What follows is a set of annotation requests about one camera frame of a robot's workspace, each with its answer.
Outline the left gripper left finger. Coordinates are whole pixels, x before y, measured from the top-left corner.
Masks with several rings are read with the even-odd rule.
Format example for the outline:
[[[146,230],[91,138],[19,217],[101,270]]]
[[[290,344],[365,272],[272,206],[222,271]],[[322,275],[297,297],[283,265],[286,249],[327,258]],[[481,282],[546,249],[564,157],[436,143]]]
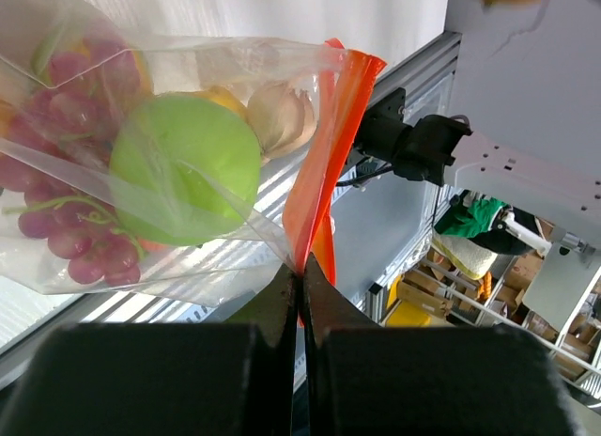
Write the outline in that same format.
[[[287,435],[297,276],[282,267],[223,323],[80,323],[39,346],[5,435]]]

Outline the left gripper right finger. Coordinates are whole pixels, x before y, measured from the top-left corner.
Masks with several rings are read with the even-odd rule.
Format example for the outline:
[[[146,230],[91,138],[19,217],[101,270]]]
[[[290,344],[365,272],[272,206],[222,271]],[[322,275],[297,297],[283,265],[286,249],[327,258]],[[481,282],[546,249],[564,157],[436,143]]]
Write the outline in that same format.
[[[300,283],[314,435],[579,435],[543,345],[511,325],[384,328],[309,258]]]

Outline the green apple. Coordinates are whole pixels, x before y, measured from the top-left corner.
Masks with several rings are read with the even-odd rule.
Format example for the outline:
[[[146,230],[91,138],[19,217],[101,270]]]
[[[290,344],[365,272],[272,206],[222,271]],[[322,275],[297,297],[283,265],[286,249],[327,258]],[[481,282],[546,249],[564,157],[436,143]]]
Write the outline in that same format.
[[[250,126],[207,99],[162,94],[126,117],[109,162],[121,224],[173,246],[227,235],[250,216],[261,154]]]

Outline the red grape bunch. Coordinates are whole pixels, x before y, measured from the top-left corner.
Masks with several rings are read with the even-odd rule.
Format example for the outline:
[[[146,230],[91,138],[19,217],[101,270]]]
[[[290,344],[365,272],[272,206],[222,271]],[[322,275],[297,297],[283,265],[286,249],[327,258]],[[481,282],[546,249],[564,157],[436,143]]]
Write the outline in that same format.
[[[152,93],[144,58],[120,39],[44,40],[15,82],[1,88],[1,138],[24,155],[1,153],[1,187],[24,204],[1,212],[41,248],[36,284],[138,283],[148,244],[110,203],[106,175],[121,125]]]

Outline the garlic bulb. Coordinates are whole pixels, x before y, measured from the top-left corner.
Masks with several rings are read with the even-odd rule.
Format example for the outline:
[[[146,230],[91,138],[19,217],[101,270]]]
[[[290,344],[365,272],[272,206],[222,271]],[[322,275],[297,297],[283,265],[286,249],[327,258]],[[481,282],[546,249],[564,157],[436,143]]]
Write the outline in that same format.
[[[317,126],[309,93],[297,90],[289,82],[274,82],[257,89],[248,100],[247,119],[260,146],[262,164],[304,146]]]

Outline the yellow pear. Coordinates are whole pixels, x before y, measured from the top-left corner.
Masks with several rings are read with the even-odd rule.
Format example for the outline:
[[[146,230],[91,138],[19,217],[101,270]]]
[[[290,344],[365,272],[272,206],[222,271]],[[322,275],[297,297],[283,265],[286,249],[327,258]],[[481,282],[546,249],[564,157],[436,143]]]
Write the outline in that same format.
[[[195,96],[213,101],[222,107],[231,110],[242,120],[247,120],[246,106],[227,88],[222,86],[212,86],[208,89],[200,90],[194,93]]]

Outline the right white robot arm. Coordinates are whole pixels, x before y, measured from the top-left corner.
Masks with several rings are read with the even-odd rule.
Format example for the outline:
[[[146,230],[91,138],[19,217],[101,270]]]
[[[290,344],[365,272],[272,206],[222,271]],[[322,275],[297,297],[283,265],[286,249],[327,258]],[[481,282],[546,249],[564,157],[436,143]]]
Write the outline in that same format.
[[[463,116],[428,115],[395,140],[394,173],[491,195],[600,248],[600,178],[498,144]]]

